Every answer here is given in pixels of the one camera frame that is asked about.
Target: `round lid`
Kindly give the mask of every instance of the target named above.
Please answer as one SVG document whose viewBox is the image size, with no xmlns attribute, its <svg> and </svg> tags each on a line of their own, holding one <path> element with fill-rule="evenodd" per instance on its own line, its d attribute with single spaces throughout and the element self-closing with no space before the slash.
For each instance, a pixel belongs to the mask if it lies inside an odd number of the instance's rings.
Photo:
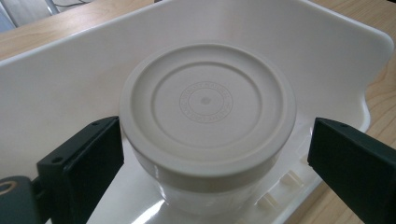
<svg viewBox="0 0 396 224">
<path fill-rule="evenodd" d="M 296 106 L 267 59 L 219 43 L 155 53 L 128 77 L 120 122 L 133 147 L 184 175 L 233 175 L 272 158 Z"/>
</svg>

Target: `screw hole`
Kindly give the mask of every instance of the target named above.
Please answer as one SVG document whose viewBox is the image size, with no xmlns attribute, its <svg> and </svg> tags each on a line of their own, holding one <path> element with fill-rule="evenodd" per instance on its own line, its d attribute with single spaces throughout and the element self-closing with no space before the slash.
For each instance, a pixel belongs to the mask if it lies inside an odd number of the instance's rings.
<svg viewBox="0 0 396 224">
<path fill-rule="evenodd" d="M 64 159 L 64 158 L 62 158 L 62 157 L 57 157 L 57 158 L 55 158 L 55 159 L 52 160 L 52 163 L 60 162 L 60 161 L 62 161 L 63 159 Z"/>
<path fill-rule="evenodd" d="M 17 187 L 17 182 L 13 180 L 0 183 L 0 195 L 12 191 L 13 189 L 15 189 L 15 187 Z"/>
</svg>

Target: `wooden table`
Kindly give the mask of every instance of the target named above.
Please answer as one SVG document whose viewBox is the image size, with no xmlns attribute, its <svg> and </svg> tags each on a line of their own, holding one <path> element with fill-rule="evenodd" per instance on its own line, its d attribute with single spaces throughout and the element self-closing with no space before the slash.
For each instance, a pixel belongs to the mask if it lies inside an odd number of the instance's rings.
<svg viewBox="0 0 396 224">
<path fill-rule="evenodd" d="M 314 0 L 314 2 L 384 31 L 396 43 L 396 4 L 386 0 Z M 51 18 L 0 34 L 0 60 L 81 32 L 153 0 L 96 0 Z M 372 116 L 368 134 L 396 148 L 396 52 L 368 87 L 366 100 Z M 362 223 L 322 184 L 288 223 Z"/>
</svg>

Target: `circular pattern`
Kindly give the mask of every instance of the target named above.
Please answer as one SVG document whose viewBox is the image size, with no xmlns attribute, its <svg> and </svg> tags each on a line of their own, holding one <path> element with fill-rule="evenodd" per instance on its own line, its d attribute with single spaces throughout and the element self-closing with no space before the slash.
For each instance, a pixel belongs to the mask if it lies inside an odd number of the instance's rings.
<svg viewBox="0 0 396 224">
<path fill-rule="evenodd" d="M 202 123 L 224 119 L 233 108 L 230 92 L 215 82 L 198 82 L 181 93 L 180 109 L 194 121 Z"/>
</svg>

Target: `white plastic jar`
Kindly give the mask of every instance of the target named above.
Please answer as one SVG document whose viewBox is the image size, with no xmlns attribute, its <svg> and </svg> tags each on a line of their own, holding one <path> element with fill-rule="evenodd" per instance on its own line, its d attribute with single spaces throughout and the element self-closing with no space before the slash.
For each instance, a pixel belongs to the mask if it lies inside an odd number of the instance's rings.
<svg viewBox="0 0 396 224">
<path fill-rule="evenodd" d="M 170 204 L 194 214 L 235 209 L 273 167 L 296 104 L 263 56 L 219 42 L 149 56 L 128 77 L 120 123 Z"/>
</svg>

